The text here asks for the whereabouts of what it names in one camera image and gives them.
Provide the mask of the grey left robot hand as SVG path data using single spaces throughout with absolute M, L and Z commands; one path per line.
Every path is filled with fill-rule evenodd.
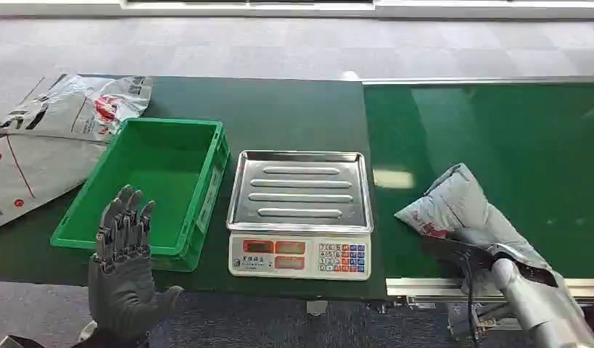
M 90 347 L 148 347 L 149 335 L 176 310 L 180 286 L 158 291 L 149 245 L 153 200 L 131 185 L 104 208 L 88 262 L 88 304 L 96 327 Z

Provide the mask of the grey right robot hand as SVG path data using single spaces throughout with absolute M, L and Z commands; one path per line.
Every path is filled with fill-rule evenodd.
M 500 248 L 498 244 L 483 249 L 480 246 L 453 239 L 422 236 L 421 245 L 431 256 L 435 256 L 438 260 L 454 262 L 465 271 L 468 270 L 468 267 L 472 271 L 492 270 L 494 262 L 510 260 L 527 280 L 558 287 L 555 277 L 544 265 L 529 265 L 526 261 L 520 260 L 516 252 L 510 251 L 504 246 Z

